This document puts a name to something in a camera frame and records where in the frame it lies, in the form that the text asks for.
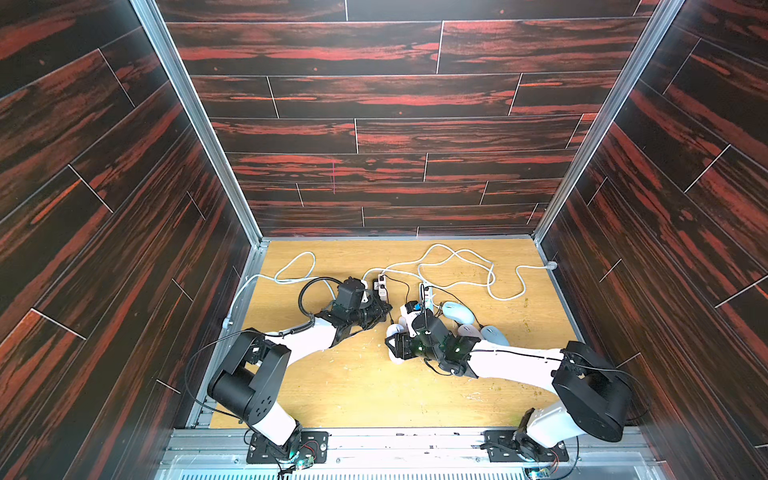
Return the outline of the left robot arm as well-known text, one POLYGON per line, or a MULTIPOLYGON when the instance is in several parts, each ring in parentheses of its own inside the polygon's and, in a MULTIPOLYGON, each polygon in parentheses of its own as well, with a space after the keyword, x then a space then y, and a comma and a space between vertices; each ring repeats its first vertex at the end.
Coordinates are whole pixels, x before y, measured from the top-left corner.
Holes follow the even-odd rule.
POLYGON ((353 336, 355 327, 361 332, 374 328, 391 311, 390 304, 372 299, 356 310, 328 306, 284 332, 246 329, 215 370, 207 393, 273 445, 286 448, 301 429, 277 401, 288 367, 338 345, 353 336))

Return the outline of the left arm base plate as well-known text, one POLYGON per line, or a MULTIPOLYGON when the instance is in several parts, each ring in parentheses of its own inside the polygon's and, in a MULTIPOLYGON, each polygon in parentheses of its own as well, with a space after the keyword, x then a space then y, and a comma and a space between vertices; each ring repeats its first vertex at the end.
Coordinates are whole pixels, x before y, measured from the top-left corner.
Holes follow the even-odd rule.
POLYGON ((301 470, 315 464, 324 464, 328 455, 329 433, 321 430, 302 430, 291 434, 282 445, 254 433, 249 443, 246 463, 266 465, 280 463, 301 470))

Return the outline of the white mouse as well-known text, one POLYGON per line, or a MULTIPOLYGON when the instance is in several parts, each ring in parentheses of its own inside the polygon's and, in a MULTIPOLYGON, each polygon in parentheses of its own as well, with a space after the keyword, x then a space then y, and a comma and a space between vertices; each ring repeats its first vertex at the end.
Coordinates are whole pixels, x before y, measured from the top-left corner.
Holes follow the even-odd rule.
POLYGON ((399 323, 391 324, 387 327, 385 333, 385 346, 389 351, 390 360, 396 365, 401 365, 404 360, 398 354, 397 342, 402 333, 406 331, 405 327, 399 323))

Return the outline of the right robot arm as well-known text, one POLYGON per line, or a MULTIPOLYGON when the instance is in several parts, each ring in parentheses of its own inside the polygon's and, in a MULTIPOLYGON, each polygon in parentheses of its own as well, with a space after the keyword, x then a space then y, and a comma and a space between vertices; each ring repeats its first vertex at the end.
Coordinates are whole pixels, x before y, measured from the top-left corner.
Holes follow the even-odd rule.
POLYGON ((385 345, 395 363, 421 358, 439 374, 508 380, 556 395, 554 404, 523 416, 520 445, 552 448, 581 435, 606 442, 623 438, 633 395, 630 375, 584 343, 570 341, 561 349, 513 347, 496 328, 462 325, 452 332, 431 312, 421 311, 410 322, 389 326, 385 345))

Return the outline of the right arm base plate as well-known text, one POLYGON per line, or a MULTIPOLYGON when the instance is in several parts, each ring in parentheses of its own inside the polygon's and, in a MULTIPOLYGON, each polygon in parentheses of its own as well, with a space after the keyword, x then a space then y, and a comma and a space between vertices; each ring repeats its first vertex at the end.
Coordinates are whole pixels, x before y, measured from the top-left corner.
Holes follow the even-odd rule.
POLYGON ((526 433, 515 429, 486 430, 479 449, 487 452, 492 463, 565 463, 569 453, 563 442, 554 447, 543 447, 526 433))

